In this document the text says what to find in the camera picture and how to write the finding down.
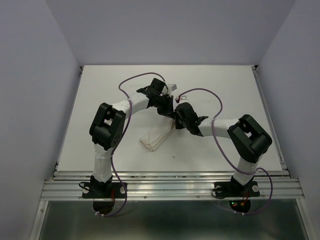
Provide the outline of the white cloth napkin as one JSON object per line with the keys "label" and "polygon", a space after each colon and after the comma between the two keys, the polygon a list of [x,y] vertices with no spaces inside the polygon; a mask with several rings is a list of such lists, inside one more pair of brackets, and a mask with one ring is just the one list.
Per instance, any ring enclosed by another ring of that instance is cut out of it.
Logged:
{"label": "white cloth napkin", "polygon": [[163,117],[140,138],[140,142],[147,147],[150,152],[154,152],[175,130],[174,120]]}

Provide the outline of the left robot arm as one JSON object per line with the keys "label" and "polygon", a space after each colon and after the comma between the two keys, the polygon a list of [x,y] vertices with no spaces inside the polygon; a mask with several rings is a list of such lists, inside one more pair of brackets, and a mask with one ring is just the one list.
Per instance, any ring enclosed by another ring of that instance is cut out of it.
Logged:
{"label": "left robot arm", "polygon": [[140,88],[126,100],[102,103],[89,128],[94,144],[95,160],[90,181],[81,183],[82,196],[87,199],[111,198],[118,187],[112,182],[112,157],[121,142],[133,114],[154,107],[164,118],[153,126],[140,141],[155,151],[175,130],[173,116],[173,91],[176,84],[166,84],[154,78],[150,85]]}

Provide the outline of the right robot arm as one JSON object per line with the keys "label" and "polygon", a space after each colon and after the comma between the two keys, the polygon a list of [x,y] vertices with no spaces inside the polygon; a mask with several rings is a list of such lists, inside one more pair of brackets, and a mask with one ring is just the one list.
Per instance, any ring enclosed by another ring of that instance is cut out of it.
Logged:
{"label": "right robot arm", "polygon": [[174,121],[177,129],[187,129],[192,135],[199,137],[213,137],[216,144],[218,137],[232,141],[239,154],[238,165],[227,160],[235,172],[230,181],[214,185],[216,198],[241,197],[253,191],[257,166],[273,141],[251,115],[245,114],[239,119],[198,116],[192,105],[184,102],[175,108]]}

